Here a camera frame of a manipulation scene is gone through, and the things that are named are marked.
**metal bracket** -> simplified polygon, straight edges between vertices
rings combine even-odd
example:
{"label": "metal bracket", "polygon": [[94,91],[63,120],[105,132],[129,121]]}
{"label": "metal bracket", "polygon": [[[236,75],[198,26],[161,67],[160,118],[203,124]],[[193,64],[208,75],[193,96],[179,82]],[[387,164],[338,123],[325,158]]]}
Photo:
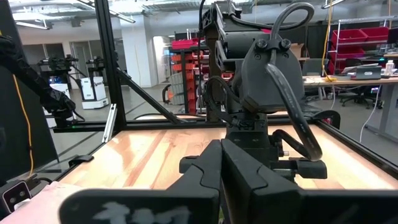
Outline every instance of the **metal bracket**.
{"label": "metal bracket", "polygon": [[111,104],[111,107],[110,107],[109,113],[108,113],[108,118],[106,120],[104,136],[102,137],[103,143],[108,142],[112,137],[114,121],[116,120],[116,112],[117,111],[118,111],[118,109],[116,107],[116,103]]}

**office chair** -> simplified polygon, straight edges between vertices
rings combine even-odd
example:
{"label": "office chair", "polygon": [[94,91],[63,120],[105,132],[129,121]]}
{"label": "office chair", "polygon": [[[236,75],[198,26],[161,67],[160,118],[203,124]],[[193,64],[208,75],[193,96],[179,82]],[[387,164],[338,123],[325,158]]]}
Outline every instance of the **office chair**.
{"label": "office chair", "polygon": [[[347,58],[346,59],[346,67],[353,67],[353,66],[360,66],[363,65],[363,62],[360,59],[356,59],[356,58]],[[347,97],[343,97],[342,99],[340,99],[340,103],[343,103],[342,106],[346,106],[345,103],[353,100],[354,103],[358,103],[358,104],[365,104],[366,105],[366,109],[369,109],[371,107],[371,105],[369,104],[369,102],[367,100],[371,100],[372,103],[376,102],[376,99],[374,97],[371,96],[367,96],[365,95],[365,93],[369,92],[371,90],[372,86],[362,86],[359,88],[354,89],[353,93],[355,93],[354,96],[347,96]]]}
{"label": "office chair", "polygon": [[[329,59],[324,59],[323,66],[327,68]],[[302,69],[303,77],[310,76],[318,76],[320,77],[322,74],[322,58],[310,58],[304,61],[303,69]],[[310,92],[312,92],[311,88],[305,89],[305,96],[308,96]],[[326,98],[325,88],[318,87],[318,95],[319,99],[322,100],[324,97]]]}

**pink cloth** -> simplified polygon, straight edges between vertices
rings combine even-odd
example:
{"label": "pink cloth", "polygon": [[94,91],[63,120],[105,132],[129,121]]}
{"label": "pink cloth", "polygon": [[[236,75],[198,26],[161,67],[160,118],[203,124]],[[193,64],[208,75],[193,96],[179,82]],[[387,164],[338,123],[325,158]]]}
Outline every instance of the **pink cloth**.
{"label": "pink cloth", "polygon": [[0,224],[58,224],[58,209],[71,194],[83,190],[83,187],[52,182],[33,197],[30,202],[3,219]]}

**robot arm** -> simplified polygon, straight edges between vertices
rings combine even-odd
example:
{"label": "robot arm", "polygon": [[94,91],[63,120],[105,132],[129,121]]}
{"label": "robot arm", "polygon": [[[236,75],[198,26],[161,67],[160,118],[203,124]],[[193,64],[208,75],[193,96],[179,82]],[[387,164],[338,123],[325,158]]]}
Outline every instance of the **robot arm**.
{"label": "robot arm", "polygon": [[55,117],[59,128],[71,125],[75,103],[64,93],[54,90],[22,57],[10,37],[0,36],[0,65],[12,72],[20,81],[40,97],[41,105]]}

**ceiling light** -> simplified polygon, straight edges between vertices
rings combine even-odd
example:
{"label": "ceiling light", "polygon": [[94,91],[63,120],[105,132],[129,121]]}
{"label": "ceiling light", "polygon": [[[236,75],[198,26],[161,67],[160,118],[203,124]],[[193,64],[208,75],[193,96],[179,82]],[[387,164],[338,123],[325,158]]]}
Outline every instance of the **ceiling light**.
{"label": "ceiling light", "polygon": [[[334,0],[334,1],[331,3],[331,6],[335,6],[335,5],[337,5],[337,4],[339,4],[339,3],[343,2],[343,1],[345,1],[345,0]],[[328,4],[324,5],[324,6],[322,6],[321,9],[327,9],[327,8],[329,8],[329,7],[330,7],[330,3],[328,3]]]}
{"label": "ceiling light", "polygon": [[[83,4],[87,5],[87,6],[94,7],[94,2],[92,2],[90,0],[77,0],[77,1],[83,3]],[[135,23],[134,19],[130,19],[127,16],[124,16],[124,15],[118,13],[118,12],[109,10],[109,13],[114,15],[114,16],[116,16],[119,19],[122,19],[122,20],[126,21],[126,22]]]}
{"label": "ceiling light", "polygon": [[44,27],[44,26],[38,26],[35,24],[30,24],[27,22],[15,22],[15,24],[19,25],[19,26],[24,26],[24,27],[30,27],[30,28],[36,28],[36,29],[44,29],[44,30],[49,30],[50,28],[48,27]]}

